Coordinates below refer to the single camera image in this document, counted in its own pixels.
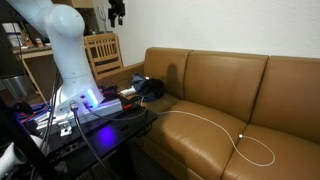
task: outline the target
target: chair backrest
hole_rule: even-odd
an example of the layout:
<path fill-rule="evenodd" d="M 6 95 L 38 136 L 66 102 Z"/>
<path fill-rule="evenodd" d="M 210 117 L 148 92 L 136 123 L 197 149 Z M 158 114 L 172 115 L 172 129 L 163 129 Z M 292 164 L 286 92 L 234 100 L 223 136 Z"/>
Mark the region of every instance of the chair backrest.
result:
<path fill-rule="evenodd" d="M 114 33 L 85 36 L 85 47 L 96 81 L 123 67 L 118 36 Z"/>

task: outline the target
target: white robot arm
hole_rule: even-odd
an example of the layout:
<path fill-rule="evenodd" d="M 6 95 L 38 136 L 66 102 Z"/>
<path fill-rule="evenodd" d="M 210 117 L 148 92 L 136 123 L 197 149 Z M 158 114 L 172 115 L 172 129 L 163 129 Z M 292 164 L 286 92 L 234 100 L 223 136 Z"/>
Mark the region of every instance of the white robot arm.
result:
<path fill-rule="evenodd" d="M 69 113 L 70 101 L 95 108 L 103 100 L 85 54 L 84 21 L 74 8 L 50 0 L 7 0 L 33 27 L 48 37 L 63 79 L 57 93 L 56 117 Z M 79 110 L 85 107 L 79 103 Z"/>

